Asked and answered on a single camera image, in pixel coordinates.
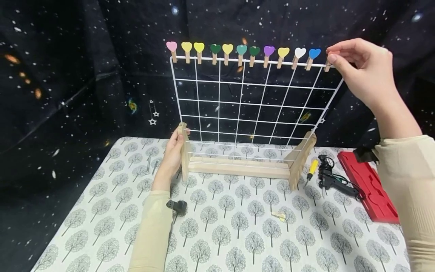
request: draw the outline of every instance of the hand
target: hand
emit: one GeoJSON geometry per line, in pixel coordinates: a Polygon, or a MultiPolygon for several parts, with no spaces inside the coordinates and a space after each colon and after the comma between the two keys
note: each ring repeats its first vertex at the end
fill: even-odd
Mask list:
{"type": "Polygon", "coordinates": [[[351,92],[370,109],[401,100],[394,84],[393,54],[386,48],[357,38],[330,46],[326,53],[351,92]]]}
{"type": "Polygon", "coordinates": [[[181,147],[183,143],[184,137],[178,133],[177,127],[166,144],[165,154],[156,176],[165,176],[171,179],[175,175],[181,165],[181,147]]]}

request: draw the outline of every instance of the red tool case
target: red tool case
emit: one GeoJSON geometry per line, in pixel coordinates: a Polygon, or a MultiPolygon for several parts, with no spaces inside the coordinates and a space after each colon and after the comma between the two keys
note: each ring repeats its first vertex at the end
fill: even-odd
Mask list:
{"type": "Polygon", "coordinates": [[[372,221],[399,224],[396,209],[382,188],[376,171],[367,162],[358,163],[352,152],[340,152],[337,157],[349,180],[365,193],[361,202],[372,221]]]}

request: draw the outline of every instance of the white heart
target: white heart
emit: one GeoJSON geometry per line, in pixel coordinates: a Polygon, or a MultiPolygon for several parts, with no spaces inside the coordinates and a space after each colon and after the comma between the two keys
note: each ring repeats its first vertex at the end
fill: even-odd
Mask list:
{"type": "Polygon", "coordinates": [[[307,50],[305,48],[296,48],[294,50],[294,55],[300,59],[301,57],[303,57],[305,55],[305,53],[307,52],[307,50]]]}

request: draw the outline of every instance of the table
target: table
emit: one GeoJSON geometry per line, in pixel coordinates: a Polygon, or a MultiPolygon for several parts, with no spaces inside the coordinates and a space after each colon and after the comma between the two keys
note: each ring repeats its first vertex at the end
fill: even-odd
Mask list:
{"type": "MultiPolygon", "coordinates": [[[[127,271],[143,202],[166,143],[119,139],[33,271],[127,271]]],[[[235,152],[242,154],[238,148],[244,146],[239,144],[235,152]]],[[[211,155],[229,153],[213,143],[193,148],[211,155]]],[[[269,150],[248,148],[251,157],[269,150]]],[[[399,225],[373,223],[360,202],[333,188],[322,198],[317,173],[303,188],[308,167],[319,154],[333,158],[334,172],[346,176],[337,160],[343,150],[350,149],[315,147],[296,191],[284,180],[268,178],[190,173],[182,182],[181,175],[174,177],[172,199],[185,200],[188,209],[184,215],[174,213],[165,270],[409,271],[399,225]],[[271,211],[285,214],[286,220],[271,211]]],[[[278,158],[288,153],[273,152],[278,158]]]]}

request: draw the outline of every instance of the dark green heart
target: dark green heart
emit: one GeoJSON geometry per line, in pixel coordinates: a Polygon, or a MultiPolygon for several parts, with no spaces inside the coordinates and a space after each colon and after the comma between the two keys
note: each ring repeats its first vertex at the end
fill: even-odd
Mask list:
{"type": "Polygon", "coordinates": [[[249,53],[251,54],[251,56],[257,56],[258,53],[260,53],[260,48],[259,47],[255,47],[255,46],[251,46],[249,48],[249,53]]]}
{"type": "Polygon", "coordinates": [[[219,44],[211,44],[210,50],[213,54],[217,54],[217,53],[219,53],[219,51],[221,51],[221,46],[219,44]]]}

